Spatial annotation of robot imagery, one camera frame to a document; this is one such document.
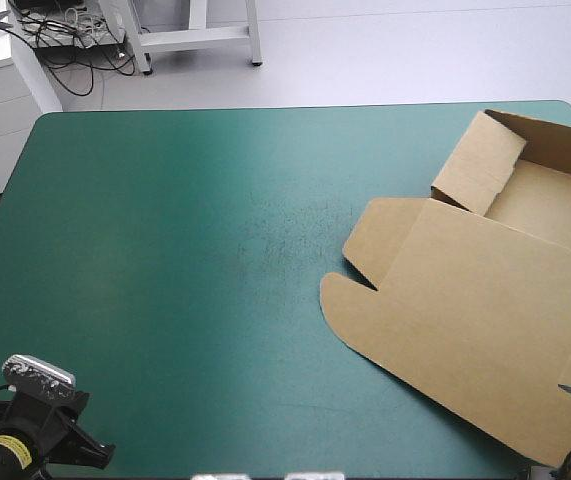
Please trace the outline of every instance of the white floor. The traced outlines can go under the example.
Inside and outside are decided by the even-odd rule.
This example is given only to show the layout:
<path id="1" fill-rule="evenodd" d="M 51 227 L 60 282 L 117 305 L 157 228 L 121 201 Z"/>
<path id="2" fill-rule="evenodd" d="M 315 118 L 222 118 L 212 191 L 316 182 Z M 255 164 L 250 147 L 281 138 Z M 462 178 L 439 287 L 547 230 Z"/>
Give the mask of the white floor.
<path id="1" fill-rule="evenodd" d="M 184 1 L 136 0 L 150 30 Z M 560 99 L 571 103 L 571 0 L 257 0 L 265 63 L 247 48 L 153 56 L 154 74 L 57 88 L 66 110 L 193 109 Z M 244 19 L 210 0 L 210 24 Z M 87 86 L 87 72 L 62 78 Z"/>

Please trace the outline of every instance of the yellow label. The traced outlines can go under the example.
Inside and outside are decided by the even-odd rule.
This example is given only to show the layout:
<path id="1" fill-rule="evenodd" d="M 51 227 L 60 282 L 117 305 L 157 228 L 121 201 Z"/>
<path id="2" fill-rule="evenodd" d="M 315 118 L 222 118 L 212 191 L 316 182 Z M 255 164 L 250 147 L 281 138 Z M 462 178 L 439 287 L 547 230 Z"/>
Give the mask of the yellow label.
<path id="1" fill-rule="evenodd" d="M 0 445 L 11 450 L 11 452 L 18 458 L 21 468 L 25 470 L 32 463 L 32 455 L 23 442 L 18 438 L 10 437 L 9 435 L 0 435 Z"/>

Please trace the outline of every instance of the desk leg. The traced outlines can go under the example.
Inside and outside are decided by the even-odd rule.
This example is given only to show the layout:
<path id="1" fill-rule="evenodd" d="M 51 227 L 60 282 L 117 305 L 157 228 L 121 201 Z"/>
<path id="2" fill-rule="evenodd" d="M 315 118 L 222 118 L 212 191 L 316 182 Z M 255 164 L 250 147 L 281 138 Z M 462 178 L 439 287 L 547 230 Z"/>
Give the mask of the desk leg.
<path id="1" fill-rule="evenodd" d="M 261 54 L 261 39 L 258 33 L 258 15 L 256 13 L 256 0 L 245 0 L 247 5 L 247 23 L 249 26 L 249 43 L 252 48 L 252 64 L 260 66 L 263 64 Z"/>
<path id="2" fill-rule="evenodd" d="M 143 73 L 151 73 L 152 66 L 149 63 L 149 57 L 141 45 L 141 27 L 137 18 L 135 18 L 136 11 L 134 10 L 134 5 L 132 5 L 130 0 L 117 0 L 117 2 L 123 18 L 123 27 L 125 27 L 127 39 L 134 52 L 138 69 Z"/>

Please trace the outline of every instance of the cardboard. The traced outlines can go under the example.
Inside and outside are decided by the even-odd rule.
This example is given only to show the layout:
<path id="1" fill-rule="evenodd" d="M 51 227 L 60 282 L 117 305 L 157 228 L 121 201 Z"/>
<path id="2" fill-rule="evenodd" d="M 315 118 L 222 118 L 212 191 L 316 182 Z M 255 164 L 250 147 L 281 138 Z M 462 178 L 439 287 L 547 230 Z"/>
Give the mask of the cardboard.
<path id="1" fill-rule="evenodd" d="M 348 346 L 523 455 L 562 463 L 571 128 L 479 113 L 433 198 L 372 200 L 343 253 L 376 288 L 322 281 L 323 312 Z"/>

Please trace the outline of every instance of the table surface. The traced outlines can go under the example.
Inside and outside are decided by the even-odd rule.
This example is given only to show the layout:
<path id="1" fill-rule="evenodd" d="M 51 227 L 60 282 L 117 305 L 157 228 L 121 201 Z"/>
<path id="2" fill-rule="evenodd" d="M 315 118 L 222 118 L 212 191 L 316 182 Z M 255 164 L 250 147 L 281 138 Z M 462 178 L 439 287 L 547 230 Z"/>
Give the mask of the table surface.
<path id="1" fill-rule="evenodd" d="M 428 195 L 484 108 L 571 125 L 562 102 L 43 117 L 0 202 L 0 365 L 76 373 L 106 476 L 511 477 L 527 460 L 349 350 L 318 300 L 356 275 L 367 201 Z"/>

